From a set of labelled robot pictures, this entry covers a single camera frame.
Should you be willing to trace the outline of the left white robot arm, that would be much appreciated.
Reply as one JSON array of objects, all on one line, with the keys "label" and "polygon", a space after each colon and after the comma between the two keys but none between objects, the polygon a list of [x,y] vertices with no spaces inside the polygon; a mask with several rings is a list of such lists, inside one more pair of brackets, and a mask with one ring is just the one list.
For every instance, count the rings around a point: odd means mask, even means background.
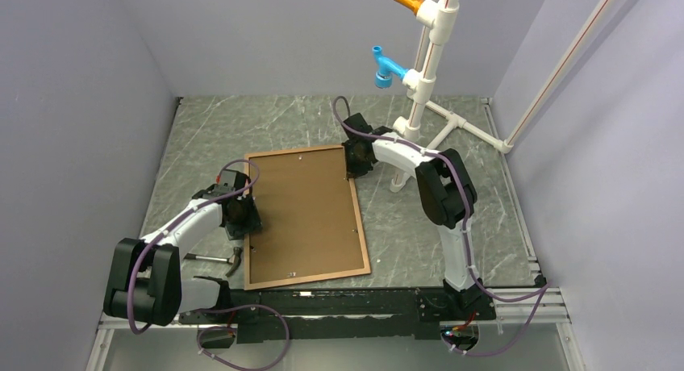
[{"label": "left white robot arm", "polygon": [[181,277],[190,250],[218,228],[230,240],[261,229],[252,196],[257,181],[246,173],[223,169],[216,182],[199,190],[182,211],[140,239],[124,238],[114,250],[103,300],[105,315],[126,319],[139,334],[152,325],[166,326],[185,312],[199,311],[213,323],[231,313],[227,280]]}]

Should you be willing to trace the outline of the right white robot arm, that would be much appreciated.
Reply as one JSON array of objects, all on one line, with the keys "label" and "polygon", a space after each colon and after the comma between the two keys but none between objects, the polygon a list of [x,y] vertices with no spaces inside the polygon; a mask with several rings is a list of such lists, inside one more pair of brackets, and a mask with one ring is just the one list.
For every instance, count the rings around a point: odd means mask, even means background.
[{"label": "right white robot arm", "polygon": [[361,114],[341,122],[348,136],[343,143],[347,175],[356,178],[378,162],[400,169],[417,181],[424,214],[436,225],[444,254],[444,307],[455,319],[485,315],[491,297],[480,288],[482,280],[473,265],[472,244],[465,221],[478,199],[459,153],[420,147],[387,127],[374,130]]}]

